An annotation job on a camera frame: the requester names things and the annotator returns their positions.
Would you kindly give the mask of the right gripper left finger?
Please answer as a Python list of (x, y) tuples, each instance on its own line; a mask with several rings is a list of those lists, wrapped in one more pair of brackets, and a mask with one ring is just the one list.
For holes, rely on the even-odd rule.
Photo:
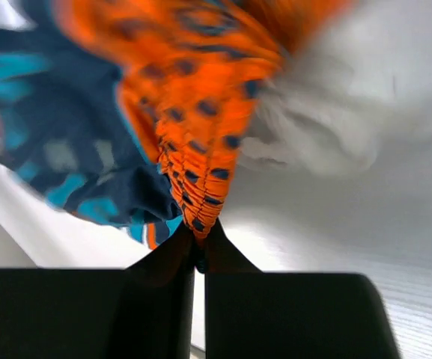
[(188, 358), (193, 237), (126, 269), (0, 269), (0, 358)]

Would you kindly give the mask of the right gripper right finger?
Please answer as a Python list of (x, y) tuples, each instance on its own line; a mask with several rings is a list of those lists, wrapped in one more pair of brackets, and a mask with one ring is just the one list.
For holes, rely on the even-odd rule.
[(216, 223), (204, 249), (207, 358), (399, 358), (363, 274), (264, 272)]

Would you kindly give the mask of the colourful patterned shorts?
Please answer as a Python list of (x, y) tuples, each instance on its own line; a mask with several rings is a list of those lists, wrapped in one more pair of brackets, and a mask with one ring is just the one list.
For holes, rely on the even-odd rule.
[(0, 165), (149, 248), (204, 247), (258, 94), (347, 1), (21, 1), (0, 28)]

